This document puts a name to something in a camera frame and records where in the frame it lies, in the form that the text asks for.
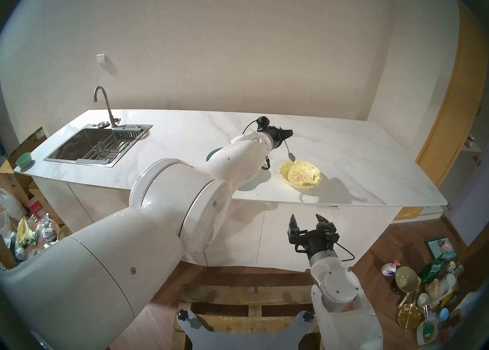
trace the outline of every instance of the faucet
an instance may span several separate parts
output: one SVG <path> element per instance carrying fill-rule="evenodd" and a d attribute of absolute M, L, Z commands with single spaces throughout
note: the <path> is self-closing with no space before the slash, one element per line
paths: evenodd
<path fill-rule="evenodd" d="M 101 86 L 98 86 L 97 88 L 95 88 L 95 90 L 93 92 L 93 101 L 97 102 L 97 91 L 99 89 L 102 90 L 102 93 L 104 94 L 104 97 L 105 97 L 105 103 L 107 104 L 107 110 L 108 110 L 108 118 L 111 120 L 111 127 L 117 127 L 117 124 L 120 123 L 121 119 L 120 118 L 114 118 L 114 116 L 112 115 L 111 106 L 108 104 L 107 93 L 105 92 L 104 88 L 102 88 Z"/>

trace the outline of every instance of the white marble countertop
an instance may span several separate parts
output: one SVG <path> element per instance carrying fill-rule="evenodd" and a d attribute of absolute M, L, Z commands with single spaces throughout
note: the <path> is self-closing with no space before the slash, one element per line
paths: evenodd
<path fill-rule="evenodd" d="M 408 154 L 378 124 L 366 121 L 274 114 L 182 110 L 113 110 L 121 124 L 153 125 L 148 135 L 111 168 L 44 161 L 56 147 L 87 124 L 108 119 L 106 110 L 89 110 L 51 135 L 32 153 L 27 175 L 101 187 L 131 189 L 148 166 L 162 158 L 190 165 L 230 143 L 251 121 L 266 115 L 273 126 L 292 129 L 287 140 L 297 159 L 323 172 L 321 184 L 301 193 L 279 175 L 284 145 L 270 153 L 270 170 L 260 170 L 236 191 L 236 200 L 327 205 L 444 205 L 446 200 Z M 256 130 L 251 125 L 248 130 Z"/>

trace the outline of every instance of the green cup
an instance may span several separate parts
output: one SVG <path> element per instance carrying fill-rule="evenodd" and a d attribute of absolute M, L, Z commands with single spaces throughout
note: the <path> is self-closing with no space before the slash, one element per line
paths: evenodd
<path fill-rule="evenodd" d="M 15 164 L 17 166 L 19 166 L 21 169 L 26 169 L 27 167 L 30 166 L 31 163 L 32 163 L 32 156 L 31 156 L 31 153 L 29 153 L 29 152 L 22 154 L 15 161 Z"/>

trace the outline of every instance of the stainless steel sink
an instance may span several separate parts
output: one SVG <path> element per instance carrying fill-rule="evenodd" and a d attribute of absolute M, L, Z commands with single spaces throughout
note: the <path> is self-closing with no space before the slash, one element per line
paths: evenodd
<path fill-rule="evenodd" d="M 87 125 L 44 158 L 46 161 L 112 167 L 153 125 L 98 128 Z"/>

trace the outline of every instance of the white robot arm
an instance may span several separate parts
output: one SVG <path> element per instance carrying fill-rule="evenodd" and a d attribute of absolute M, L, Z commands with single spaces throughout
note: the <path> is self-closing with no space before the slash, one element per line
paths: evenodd
<path fill-rule="evenodd" d="M 233 138 L 200 167 L 177 159 L 157 161 L 133 185 L 128 208 L 1 273 L 0 285 L 28 328 L 54 349 L 110 345 L 161 288 L 184 252 L 197 254 L 207 248 L 235 190 L 292 136 L 291 130 L 269 126 L 266 117 L 256 122 L 256 132 Z M 293 235 L 302 236 L 298 228 Z M 331 252 L 312 255 L 311 271 L 320 284 L 313 286 L 312 298 L 323 337 L 336 348 L 345 343 L 355 345 L 348 348 L 381 348 L 356 346 L 365 341 L 345 342 L 345 333 L 353 331 L 372 338 L 372 333 L 355 327 L 369 320 L 376 335 L 373 344 L 378 344 L 379 331 L 382 344 L 380 324 L 353 272 Z M 335 277 L 324 276 L 331 271 Z M 331 305 L 328 296 L 335 285 L 347 287 Z M 349 316 L 352 321 L 344 316 L 350 312 L 333 313 L 350 301 L 360 305 L 357 315 Z"/>
<path fill-rule="evenodd" d="M 307 254 L 318 283 L 312 287 L 311 299 L 324 348 L 381 350 L 382 327 L 374 309 L 356 275 L 342 266 L 334 251 L 339 239 L 336 227 L 320 215 L 316 218 L 315 230 L 301 231 L 292 215 L 287 234 L 296 252 Z"/>

